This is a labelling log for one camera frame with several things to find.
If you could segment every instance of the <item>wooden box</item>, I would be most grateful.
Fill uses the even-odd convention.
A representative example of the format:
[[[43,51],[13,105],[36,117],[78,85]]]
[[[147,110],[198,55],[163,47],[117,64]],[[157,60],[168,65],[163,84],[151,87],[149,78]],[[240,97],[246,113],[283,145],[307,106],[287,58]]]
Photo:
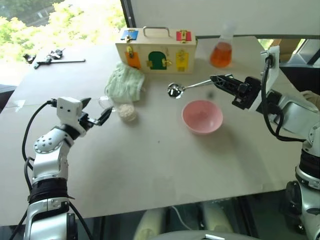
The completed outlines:
[[[123,28],[115,42],[122,62],[144,73],[190,74],[196,36],[167,27]]]

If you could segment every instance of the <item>metal spoon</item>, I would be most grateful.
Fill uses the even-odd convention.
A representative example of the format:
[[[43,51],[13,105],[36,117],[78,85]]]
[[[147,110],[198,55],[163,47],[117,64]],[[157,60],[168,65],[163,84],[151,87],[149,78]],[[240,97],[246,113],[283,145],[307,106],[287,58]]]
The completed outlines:
[[[202,81],[193,85],[189,85],[189,86],[182,86],[181,84],[178,84],[178,83],[171,83],[168,86],[168,95],[171,98],[179,99],[184,94],[184,91],[186,89],[205,86],[205,85],[211,85],[211,84],[213,84],[211,79]]]

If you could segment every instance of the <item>white wall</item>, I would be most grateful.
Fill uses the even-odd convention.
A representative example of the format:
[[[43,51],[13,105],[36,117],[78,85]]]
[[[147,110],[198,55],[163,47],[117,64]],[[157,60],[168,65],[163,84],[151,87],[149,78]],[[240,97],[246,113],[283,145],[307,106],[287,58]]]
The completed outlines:
[[[131,0],[137,27],[219,35],[224,22],[240,35],[320,35],[320,0]]]

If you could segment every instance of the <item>white table surface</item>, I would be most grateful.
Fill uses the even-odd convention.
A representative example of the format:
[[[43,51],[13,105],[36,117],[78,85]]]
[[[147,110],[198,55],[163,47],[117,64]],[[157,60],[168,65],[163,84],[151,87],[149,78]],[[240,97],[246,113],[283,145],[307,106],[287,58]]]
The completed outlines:
[[[214,86],[188,89],[181,99],[168,97],[171,82],[187,86],[226,73],[241,81],[260,78],[263,49],[254,37],[234,39],[233,62],[224,69],[208,62],[216,41],[199,40],[193,74],[146,76],[135,124],[112,113],[103,126],[75,141],[68,155],[68,193],[84,218],[277,191],[294,179],[301,144],[276,140],[261,114],[233,106],[234,97]],[[0,225],[16,224],[28,206],[21,144],[39,105],[59,96],[92,97],[84,111],[97,118],[103,110],[98,98],[119,61],[116,48],[67,48],[64,55],[86,62],[31,69],[0,114]],[[274,89],[299,95],[282,72]],[[211,135],[197,136],[183,124],[181,111],[209,92],[222,109],[223,125]],[[15,107],[21,100],[24,105]],[[58,124],[55,108],[41,111],[30,129],[27,155],[34,156],[33,142]]]

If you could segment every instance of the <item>pink bowl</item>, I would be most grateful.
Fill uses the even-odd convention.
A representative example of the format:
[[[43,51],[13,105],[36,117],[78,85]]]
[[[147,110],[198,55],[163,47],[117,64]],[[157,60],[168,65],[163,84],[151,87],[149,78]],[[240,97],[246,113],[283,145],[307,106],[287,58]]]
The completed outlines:
[[[206,135],[217,130],[223,122],[220,108],[207,100],[189,102],[182,110],[182,119],[191,132]]]

